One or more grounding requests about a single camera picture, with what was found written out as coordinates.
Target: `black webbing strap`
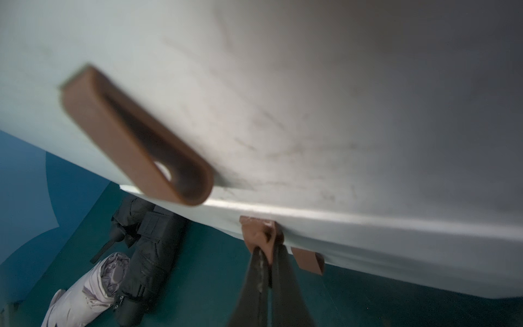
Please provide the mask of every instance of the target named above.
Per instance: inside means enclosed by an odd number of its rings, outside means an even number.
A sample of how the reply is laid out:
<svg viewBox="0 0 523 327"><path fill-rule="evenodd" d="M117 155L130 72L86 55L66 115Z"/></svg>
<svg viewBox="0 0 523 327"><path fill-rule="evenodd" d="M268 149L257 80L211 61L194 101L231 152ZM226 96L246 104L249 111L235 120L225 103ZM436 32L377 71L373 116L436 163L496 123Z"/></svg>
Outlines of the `black webbing strap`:
<svg viewBox="0 0 523 327"><path fill-rule="evenodd" d="M89 262L95 264L114 243L114 240L109 240L109 242L105 243L105 245L101 247L100 251L98 251L98 253L95 254L95 256Z"/></svg>

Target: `scuff mark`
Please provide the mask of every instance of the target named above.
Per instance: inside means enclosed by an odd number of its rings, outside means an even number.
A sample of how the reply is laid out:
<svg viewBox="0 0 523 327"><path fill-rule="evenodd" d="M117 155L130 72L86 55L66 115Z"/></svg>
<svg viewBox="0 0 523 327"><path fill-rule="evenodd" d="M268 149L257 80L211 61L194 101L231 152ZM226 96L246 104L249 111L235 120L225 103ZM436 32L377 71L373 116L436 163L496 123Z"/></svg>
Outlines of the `scuff mark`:
<svg viewBox="0 0 523 327"><path fill-rule="evenodd" d="M206 64L205 60L203 60L200 56L193 53L189 49L183 47L181 44L164 37L163 38L164 44L167 46L175 49L176 51L180 52L181 54L185 55L187 58L191 59L193 62L198 64L202 69L206 70L211 76L213 76L216 80L222 83L223 86L225 86L227 89L229 89L232 93L234 93L238 98L240 98L243 102L250 105L252 108L256 109L260 114L265 117L267 120L271 121L275 126L277 126L282 131L286 131L285 125L281 123L278 119L276 119L272 114L270 114L265 108L263 108L258 103L251 100L249 97L247 97L243 92L241 92L233 83L231 83L226 78L223 78L223 76L218 72L216 69L210 67Z"/></svg>
<svg viewBox="0 0 523 327"><path fill-rule="evenodd" d="M273 185L273 186L290 186L289 183L286 183L286 182L272 182L272 181L260 182L260 184Z"/></svg>
<svg viewBox="0 0 523 327"><path fill-rule="evenodd" d="M243 142L243 141L240 140L239 138L234 138L234 141L235 141L236 143L238 143L239 145L242 145L242 146L248 148L248 149L251 150L251 151L254 151L254 152L257 151L256 148L255 148L254 146L252 146L252 145L250 145L250 144L247 144L247 143Z"/></svg>
<svg viewBox="0 0 523 327"><path fill-rule="evenodd" d="M260 109L261 114L266 117L268 120L272 121L276 126L278 126L281 130L285 131L285 125L281 123L278 119L274 118L273 115L268 113L263 108Z"/></svg>
<svg viewBox="0 0 523 327"><path fill-rule="evenodd" d="M216 185L228 188L254 190L254 186L237 172L229 170L227 167L216 162L212 163L212 166L214 168Z"/></svg>
<svg viewBox="0 0 523 327"><path fill-rule="evenodd" d="M294 146L292 146L291 148L285 150L285 151L281 151L281 152L276 152L276 153L269 153L265 156L265 158L267 159L278 159L282 156L292 156L292 155L295 155L295 154L298 154L298 155L303 155L303 153L305 152L305 147L298 143Z"/></svg>
<svg viewBox="0 0 523 327"><path fill-rule="evenodd" d="M232 196L235 197L235 198L237 197L236 194L234 194L234 193L233 193L233 192L232 192L228 187L224 187L224 188L223 188L223 191L224 191L225 193L229 193L230 195L232 195Z"/></svg>
<svg viewBox="0 0 523 327"><path fill-rule="evenodd" d="M324 200L331 201L331 202L335 202L336 201L336 196L334 196L334 194L332 194L329 191L323 190L323 191L320 192L320 195L322 196L322 198Z"/></svg>
<svg viewBox="0 0 523 327"><path fill-rule="evenodd" d="M227 26L227 22L223 16L222 8L218 3L216 3L214 6L214 18L216 20L216 24L218 25L218 29L223 36L224 48L228 52L234 52L234 44L232 42L231 32L229 31L229 27Z"/></svg>

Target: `brown bracket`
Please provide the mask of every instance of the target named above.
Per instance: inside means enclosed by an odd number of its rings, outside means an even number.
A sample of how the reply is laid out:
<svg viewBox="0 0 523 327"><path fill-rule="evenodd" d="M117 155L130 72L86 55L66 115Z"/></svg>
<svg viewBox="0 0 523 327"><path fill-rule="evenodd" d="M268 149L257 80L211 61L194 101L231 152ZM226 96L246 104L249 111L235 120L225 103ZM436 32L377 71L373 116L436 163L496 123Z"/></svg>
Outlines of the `brown bracket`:
<svg viewBox="0 0 523 327"><path fill-rule="evenodd" d="M62 88L62 103L146 195L190 206L209 197L211 166L96 68L87 67Z"/></svg>
<svg viewBox="0 0 523 327"><path fill-rule="evenodd" d="M272 265L274 245L283 243L283 233L278 223L273 220L259 219L253 217L240 217L242 224L243 240L252 253L259 248L265 253L269 266Z"/></svg>
<svg viewBox="0 0 523 327"><path fill-rule="evenodd" d="M317 252L298 249L297 247L291 247L291 251L301 269L323 275L325 270L325 259L323 255Z"/></svg>

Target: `black bag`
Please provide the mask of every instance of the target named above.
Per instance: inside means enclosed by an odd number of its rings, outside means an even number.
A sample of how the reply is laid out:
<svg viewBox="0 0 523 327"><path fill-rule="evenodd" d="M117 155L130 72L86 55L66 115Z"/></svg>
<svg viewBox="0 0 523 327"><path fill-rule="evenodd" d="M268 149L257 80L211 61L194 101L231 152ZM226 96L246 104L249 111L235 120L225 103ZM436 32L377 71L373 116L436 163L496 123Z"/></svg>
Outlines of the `black bag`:
<svg viewBox="0 0 523 327"><path fill-rule="evenodd" d="M91 259L96 263L115 242L136 242L115 298L115 318L136 326L155 304L179 254L188 220L136 196L126 197L111 218L110 240Z"/></svg>
<svg viewBox="0 0 523 327"><path fill-rule="evenodd" d="M122 327L136 326L155 304L178 255L188 220L159 206L147 212L140 239L118 289L115 317Z"/></svg>

